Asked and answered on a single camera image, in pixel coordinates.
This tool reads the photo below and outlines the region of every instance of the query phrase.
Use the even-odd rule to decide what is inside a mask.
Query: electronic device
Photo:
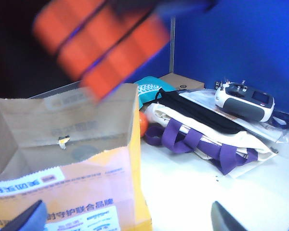
[[[274,98],[244,83],[221,83],[215,93],[215,104],[231,114],[260,122],[268,121],[274,110]]]

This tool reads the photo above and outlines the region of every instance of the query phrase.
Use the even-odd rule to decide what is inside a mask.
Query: red object
[[[140,123],[140,137],[144,136],[146,130],[148,129],[149,122],[145,114],[139,111],[139,123]]]
[[[169,41],[163,23],[150,9],[119,17],[104,0],[53,0],[37,15],[33,33],[96,100]]]

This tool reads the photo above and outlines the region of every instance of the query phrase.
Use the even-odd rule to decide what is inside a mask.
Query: white table surface
[[[249,231],[288,231],[289,143],[274,147],[276,157],[233,179],[193,153],[142,141],[142,190],[154,231],[212,231],[214,201]]]

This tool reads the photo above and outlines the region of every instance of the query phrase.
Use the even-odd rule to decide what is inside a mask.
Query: black pouch
[[[160,103],[222,133],[236,134],[239,131],[245,131],[242,126],[230,119],[181,97],[177,91],[164,91],[160,89],[152,103]]]

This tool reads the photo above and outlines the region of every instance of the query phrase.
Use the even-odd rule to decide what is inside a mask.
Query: paper bag
[[[0,99],[0,227],[40,199],[48,231],[152,230],[140,189],[136,85],[98,105],[81,89]]]

